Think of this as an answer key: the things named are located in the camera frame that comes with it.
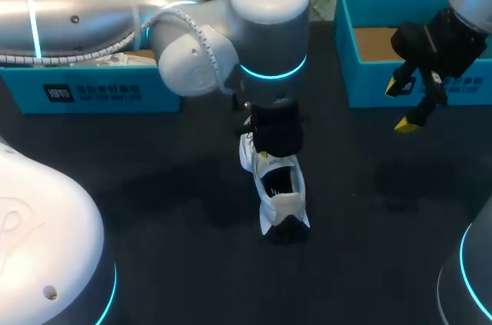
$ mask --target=black tabletop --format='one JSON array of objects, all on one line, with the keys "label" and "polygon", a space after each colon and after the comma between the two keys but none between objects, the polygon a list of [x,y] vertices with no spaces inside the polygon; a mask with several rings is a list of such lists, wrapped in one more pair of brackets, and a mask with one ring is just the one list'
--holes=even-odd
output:
[{"label": "black tabletop", "polygon": [[492,194],[492,108],[447,108],[416,134],[404,109],[347,106],[331,25],[314,23],[299,155],[311,237],[261,237],[227,98],[180,114],[21,116],[0,134],[95,199],[125,324],[439,324],[440,266]]}]

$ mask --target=blue cardboard box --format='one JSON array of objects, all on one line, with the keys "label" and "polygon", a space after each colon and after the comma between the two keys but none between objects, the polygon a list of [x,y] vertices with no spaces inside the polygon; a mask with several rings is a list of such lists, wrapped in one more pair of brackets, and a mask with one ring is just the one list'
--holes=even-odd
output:
[{"label": "blue cardboard box", "polygon": [[[351,108],[415,106],[424,96],[422,77],[414,73],[414,83],[404,95],[384,94],[395,68],[403,61],[364,61],[355,30],[396,28],[403,22],[429,22],[447,0],[337,0],[334,19],[335,43],[348,102]],[[450,105],[492,104],[492,42],[482,57],[462,78],[450,78],[446,89]]]},{"label": "blue cardboard box", "polygon": [[0,68],[23,114],[178,112],[155,66]]}]

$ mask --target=brown cardboard bottom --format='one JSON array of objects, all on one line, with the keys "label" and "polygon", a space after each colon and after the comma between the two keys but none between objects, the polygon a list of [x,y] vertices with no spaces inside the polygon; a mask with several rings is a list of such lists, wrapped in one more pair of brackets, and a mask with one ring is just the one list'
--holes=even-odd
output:
[{"label": "brown cardboard bottom", "polygon": [[401,61],[391,47],[396,28],[355,28],[355,39],[362,61]]}]

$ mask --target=sneaker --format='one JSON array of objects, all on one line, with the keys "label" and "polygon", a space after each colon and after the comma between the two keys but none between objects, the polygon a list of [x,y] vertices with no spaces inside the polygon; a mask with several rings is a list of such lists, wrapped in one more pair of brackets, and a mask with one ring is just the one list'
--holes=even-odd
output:
[{"label": "sneaker", "polygon": [[298,158],[295,155],[276,158],[264,152],[257,153],[252,133],[241,136],[239,158],[241,166],[253,174],[260,195],[261,233],[280,240],[305,237],[310,225]]}]

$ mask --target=cable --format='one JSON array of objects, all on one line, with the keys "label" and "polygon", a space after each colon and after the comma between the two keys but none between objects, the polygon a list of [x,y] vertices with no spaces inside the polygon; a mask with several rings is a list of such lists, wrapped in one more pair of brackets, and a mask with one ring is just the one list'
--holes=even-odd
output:
[{"label": "cable", "polygon": [[[221,80],[221,73],[218,67],[217,58],[214,50],[208,44],[207,37],[204,32],[198,26],[198,24],[186,13],[176,8],[169,8],[167,6],[157,10],[141,27],[141,32],[151,27],[159,18],[166,15],[171,15],[179,18],[184,22],[193,32],[195,37],[200,42],[201,46],[207,52],[208,59],[214,68],[214,77],[219,90],[225,95],[232,95],[234,92],[230,88],[226,88]],[[135,40],[135,32],[130,33],[123,38],[120,42],[117,42],[111,46],[103,48],[99,51],[94,51],[84,55],[72,55],[61,56],[54,58],[33,58],[31,56],[13,56],[13,55],[0,55],[0,63],[14,64],[14,65],[67,65],[74,64],[75,62],[94,60],[103,56],[111,55],[119,52],[123,48],[130,45]]]}]

